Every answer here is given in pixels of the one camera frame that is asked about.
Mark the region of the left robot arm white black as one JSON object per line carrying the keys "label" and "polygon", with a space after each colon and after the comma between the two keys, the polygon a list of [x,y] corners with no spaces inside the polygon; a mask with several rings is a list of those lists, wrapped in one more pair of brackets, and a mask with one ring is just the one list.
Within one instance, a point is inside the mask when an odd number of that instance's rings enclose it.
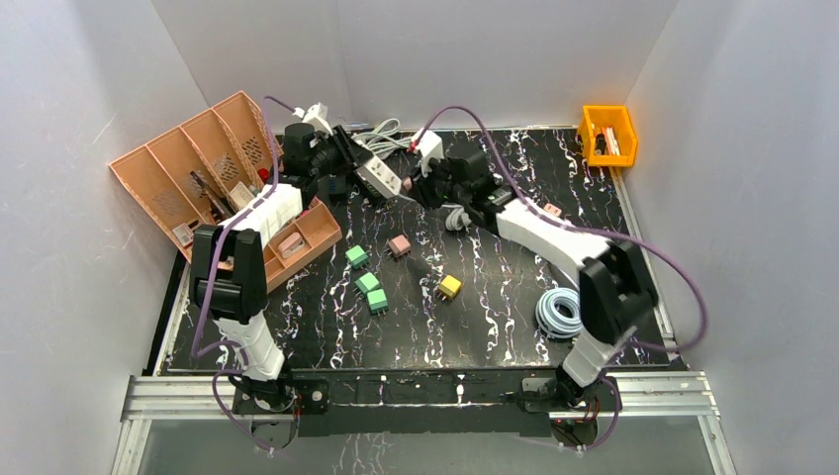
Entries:
{"label": "left robot arm white black", "polygon": [[291,407],[294,383],[280,375],[285,357],[267,327],[264,249],[315,198],[329,175],[360,169],[374,154],[341,126],[319,132],[306,123],[286,127],[269,142],[270,180],[239,212],[219,225],[200,226],[193,239],[190,301],[200,309],[191,354],[211,350],[201,339],[213,321],[237,357],[239,377],[260,381],[257,399],[272,412]]}

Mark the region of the green plug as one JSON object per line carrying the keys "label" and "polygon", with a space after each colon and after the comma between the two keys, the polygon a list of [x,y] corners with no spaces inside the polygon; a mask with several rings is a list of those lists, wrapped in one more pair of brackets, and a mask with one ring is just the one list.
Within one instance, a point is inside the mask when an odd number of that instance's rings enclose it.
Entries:
{"label": "green plug", "polygon": [[345,257],[352,269],[360,269],[370,261],[368,252],[361,246],[355,245],[345,252]]}

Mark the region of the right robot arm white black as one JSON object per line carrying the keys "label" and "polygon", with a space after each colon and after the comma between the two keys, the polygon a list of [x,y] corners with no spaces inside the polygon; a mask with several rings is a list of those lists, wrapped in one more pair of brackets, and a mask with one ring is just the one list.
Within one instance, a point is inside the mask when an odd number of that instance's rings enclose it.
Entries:
{"label": "right robot arm white black", "polygon": [[412,198],[426,208],[461,206],[472,225],[529,249],[577,284],[583,329],[557,369],[557,395],[565,407],[584,409],[597,395],[596,379],[659,303],[640,246],[536,209],[492,174],[481,151],[446,157],[412,150],[419,156],[408,188]]}

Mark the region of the pink plug adapter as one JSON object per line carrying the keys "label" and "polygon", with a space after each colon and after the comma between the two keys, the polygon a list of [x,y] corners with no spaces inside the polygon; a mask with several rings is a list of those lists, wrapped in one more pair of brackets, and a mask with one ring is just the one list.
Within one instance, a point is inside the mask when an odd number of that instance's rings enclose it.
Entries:
{"label": "pink plug adapter", "polygon": [[397,235],[387,241],[387,247],[390,255],[398,260],[410,253],[412,244],[405,235]]}

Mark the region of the green plug adapter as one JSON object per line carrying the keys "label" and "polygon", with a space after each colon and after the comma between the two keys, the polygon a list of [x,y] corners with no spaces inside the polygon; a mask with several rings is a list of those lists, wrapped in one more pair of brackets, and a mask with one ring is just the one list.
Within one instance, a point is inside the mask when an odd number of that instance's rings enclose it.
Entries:
{"label": "green plug adapter", "polygon": [[390,305],[384,289],[376,289],[366,294],[368,308],[372,315],[385,313]]}
{"label": "green plug adapter", "polygon": [[366,272],[354,281],[356,291],[361,295],[367,295],[370,292],[379,290],[381,282],[371,272]]}

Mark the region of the yellow plug adapter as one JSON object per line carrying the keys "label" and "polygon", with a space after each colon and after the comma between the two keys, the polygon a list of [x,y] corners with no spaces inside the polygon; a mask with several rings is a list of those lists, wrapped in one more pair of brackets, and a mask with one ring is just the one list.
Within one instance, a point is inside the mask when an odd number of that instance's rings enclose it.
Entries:
{"label": "yellow plug adapter", "polygon": [[436,291],[444,300],[453,300],[460,292],[462,282],[452,275],[445,275],[438,283]]}

